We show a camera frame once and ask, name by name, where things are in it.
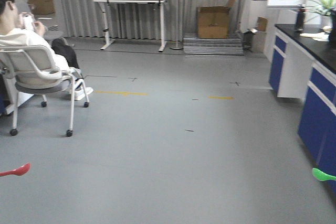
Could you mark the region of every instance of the gray floor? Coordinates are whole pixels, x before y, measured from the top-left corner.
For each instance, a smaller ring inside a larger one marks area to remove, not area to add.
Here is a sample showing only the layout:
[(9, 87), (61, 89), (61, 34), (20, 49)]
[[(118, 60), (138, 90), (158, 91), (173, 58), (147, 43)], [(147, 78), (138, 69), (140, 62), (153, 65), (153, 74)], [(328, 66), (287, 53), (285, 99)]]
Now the gray floor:
[(311, 175), (297, 136), (302, 104), (275, 98), (269, 61), (185, 59), (158, 41), (75, 43), (90, 107), (32, 98), (19, 134), (0, 118), (3, 224), (336, 223), (335, 200)]

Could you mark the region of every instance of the gray curtain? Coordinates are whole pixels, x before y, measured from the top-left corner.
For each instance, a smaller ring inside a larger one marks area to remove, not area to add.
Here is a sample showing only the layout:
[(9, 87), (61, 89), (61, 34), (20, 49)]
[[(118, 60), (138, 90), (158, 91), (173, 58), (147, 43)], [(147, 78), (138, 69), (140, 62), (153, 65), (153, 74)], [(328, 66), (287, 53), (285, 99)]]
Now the gray curtain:
[[(179, 8), (179, 32), (197, 32), (198, 6), (222, 6), (228, 0), (167, 0), (165, 24), (167, 40), (176, 39), (176, 5)], [(54, 0), (58, 24), (66, 36), (103, 37), (103, 20), (100, 8), (92, 0)], [(237, 0), (230, 11), (230, 32), (237, 27)], [(110, 4), (107, 7), (110, 36), (127, 39), (160, 39), (160, 11), (157, 5)]]

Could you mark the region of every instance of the white hoodie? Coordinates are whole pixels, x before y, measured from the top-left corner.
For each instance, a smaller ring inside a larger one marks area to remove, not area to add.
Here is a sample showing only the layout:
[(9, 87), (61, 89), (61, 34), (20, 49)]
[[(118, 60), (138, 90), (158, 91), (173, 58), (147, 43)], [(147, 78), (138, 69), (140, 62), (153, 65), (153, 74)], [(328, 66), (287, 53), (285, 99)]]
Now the white hoodie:
[(69, 70), (69, 65), (62, 55), (57, 55), (50, 47), (49, 43), (36, 32), (26, 29), (14, 28), (6, 35), (0, 35), (0, 46), (36, 46), (47, 47), (52, 54), (55, 65), (60, 70)]

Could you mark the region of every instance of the green spoon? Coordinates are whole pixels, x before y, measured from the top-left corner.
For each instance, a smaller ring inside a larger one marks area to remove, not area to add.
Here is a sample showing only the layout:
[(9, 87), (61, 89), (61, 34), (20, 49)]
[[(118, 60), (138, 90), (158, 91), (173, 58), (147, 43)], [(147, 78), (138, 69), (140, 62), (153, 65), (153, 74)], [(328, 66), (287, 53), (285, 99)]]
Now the green spoon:
[(311, 172), (313, 173), (313, 176), (319, 181), (336, 180), (335, 176), (326, 174), (317, 168), (313, 168)]

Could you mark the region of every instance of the yellow tape mark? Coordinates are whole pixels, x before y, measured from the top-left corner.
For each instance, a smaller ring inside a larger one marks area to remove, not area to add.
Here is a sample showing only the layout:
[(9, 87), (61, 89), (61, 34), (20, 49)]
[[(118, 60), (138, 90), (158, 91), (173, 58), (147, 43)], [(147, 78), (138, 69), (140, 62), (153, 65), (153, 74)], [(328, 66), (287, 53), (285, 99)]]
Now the yellow tape mark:
[(208, 97), (210, 99), (222, 99), (222, 100), (231, 100), (233, 97)]
[(95, 91), (95, 93), (105, 93), (105, 94), (122, 94), (124, 97), (128, 96), (129, 94), (132, 95), (148, 95), (147, 93), (133, 93), (133, 92), (118, 92), (118, 91)]

